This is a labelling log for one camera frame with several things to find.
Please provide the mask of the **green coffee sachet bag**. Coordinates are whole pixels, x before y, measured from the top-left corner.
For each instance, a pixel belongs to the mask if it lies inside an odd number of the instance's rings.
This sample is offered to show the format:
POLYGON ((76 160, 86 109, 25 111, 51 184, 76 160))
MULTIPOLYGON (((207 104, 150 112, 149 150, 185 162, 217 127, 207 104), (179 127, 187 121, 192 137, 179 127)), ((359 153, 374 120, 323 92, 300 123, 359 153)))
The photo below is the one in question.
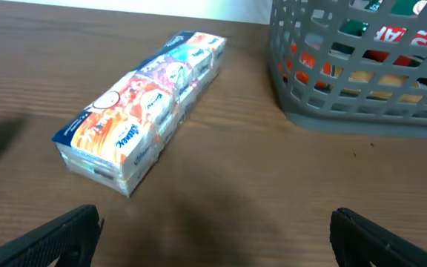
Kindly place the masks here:
POLYGON ((339 32, 365 42, 362 57, 403 67, 427 67, 427 1, 368 1, 351 12, 339 32))

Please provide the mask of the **red spaghetti packet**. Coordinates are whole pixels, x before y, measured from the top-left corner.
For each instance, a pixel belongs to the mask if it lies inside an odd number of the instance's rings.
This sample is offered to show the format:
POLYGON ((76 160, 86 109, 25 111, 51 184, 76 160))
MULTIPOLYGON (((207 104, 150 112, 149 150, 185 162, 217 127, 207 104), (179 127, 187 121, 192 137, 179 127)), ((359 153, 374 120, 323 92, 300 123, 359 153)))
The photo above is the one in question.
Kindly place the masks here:
POLYGON ((296 102, 315 109, 326 109, 336 100, 340 104, 427 106, 427 67, 394 65, 365 59, 330 49, 321 53, 317 46, 300 50, 296 44, 280 44, 275 52, 275 67, 280 84, 296 102))

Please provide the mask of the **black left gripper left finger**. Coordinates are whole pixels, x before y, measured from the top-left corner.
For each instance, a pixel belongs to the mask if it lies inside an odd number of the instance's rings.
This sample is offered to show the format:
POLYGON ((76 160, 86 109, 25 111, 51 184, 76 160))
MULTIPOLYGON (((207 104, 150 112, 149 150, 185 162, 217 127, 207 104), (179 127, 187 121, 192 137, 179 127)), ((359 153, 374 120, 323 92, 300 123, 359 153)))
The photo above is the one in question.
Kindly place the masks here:
POLYGON ((0 267, 90 266, 104 222, 95 205, 81 205, 0 246, 0 267))

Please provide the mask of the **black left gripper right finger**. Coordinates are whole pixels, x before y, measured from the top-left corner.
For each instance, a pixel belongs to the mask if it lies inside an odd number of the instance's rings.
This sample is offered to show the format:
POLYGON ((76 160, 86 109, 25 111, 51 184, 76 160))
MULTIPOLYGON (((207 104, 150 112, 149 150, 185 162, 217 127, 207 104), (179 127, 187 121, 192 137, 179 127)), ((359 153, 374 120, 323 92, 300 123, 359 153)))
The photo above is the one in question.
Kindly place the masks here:
POLYGON ((332 212, 330 243, 339 267, 427 267, 427 251, 348 208, 332 212))

